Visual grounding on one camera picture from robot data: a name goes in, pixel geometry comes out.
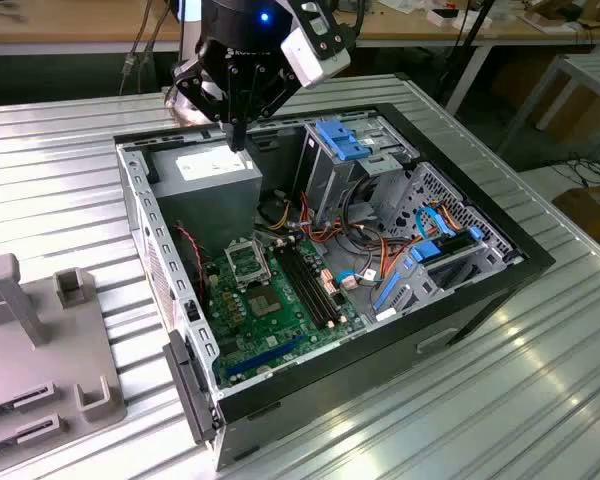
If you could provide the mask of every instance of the aluminum profile table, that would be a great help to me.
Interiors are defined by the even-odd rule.
[[[0,107],[0,252],[97,280],[128,415],[0,478],[600,478],[600,247],[408,81],[330,81],[281,113],[390,102],[557,263],[466,341],[216,474],[193,442],[129,236],[112,135],[161,95]]]
[[[527,117],[531,115],[540,103],[560,72],[569,75],[571,80],[538,123],[538,128],[541,130],[547,127],[551,119],[562,108],[578,85],[583,85],[600,96],[600,54],[558,55],[553,59],[542,77],[540,77],[536,86],[509,123],[505,137],[497,149],[499,155],[502,155],[506,151],[518,131],[520,131],[520,128],[524,125]]]

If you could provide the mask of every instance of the ram slot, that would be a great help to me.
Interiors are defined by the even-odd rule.
[[[309,310],[316,328],[325,328],[330,321],[335,323],[339,314],[302,256],[290,247],[276,249],[275,254],[300,301]]]

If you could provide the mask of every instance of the motherboard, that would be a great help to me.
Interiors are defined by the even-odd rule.
[[[320,276],[327,267],[311,241],[258,248],[255,251],[262,253],[270,272],[268,282],[243,288],[236,280],[236,268],[238,278],[244,271],[230,255],[205,265],[210,294],[207,318],[220,347],[214,371],[224,386],[265,373],[364,327],[344,292],[330,295],[316,290],[323,289]],[[244,256],[248,249],[240,251]],[[249,271],[256,270],[257,257],[241,258],[239,263],[250,262]]]

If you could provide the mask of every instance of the chipset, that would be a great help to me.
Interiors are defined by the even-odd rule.
[[[251,311],[257,317],[277,312],[282,308],[278,294],[270,285],[262,285],[247,290],[247,300]]]

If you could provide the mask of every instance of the wooden desk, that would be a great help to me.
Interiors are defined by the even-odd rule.
[[[441,28],[427,20],[424,10],[404,14],[376,2],[365,15],[362,35],[358,41],[361,47],[404,47],[424,44],[446,45],[455,43],[458,30],[453,27]],[[355,23],[355,14],[336,13],[339,23]],[[600,30],[594,30],[593,42],[600,42]],[[546,34],[517,18],[506,25],[494,23],[491,28],[478,34],[476,45],[489,42],[508,42],[512,45],[559,45],[586,44],[591,41],[588,35],[573,33]]]
[[[0,15],[0,55],[126,52],[135,39],[145,0],[11,0],[22,22]],[[153,2],[142,37],[148,40],[163,8]],[[178,49],[180,30],[171,14],[156,43],[157,51]]]

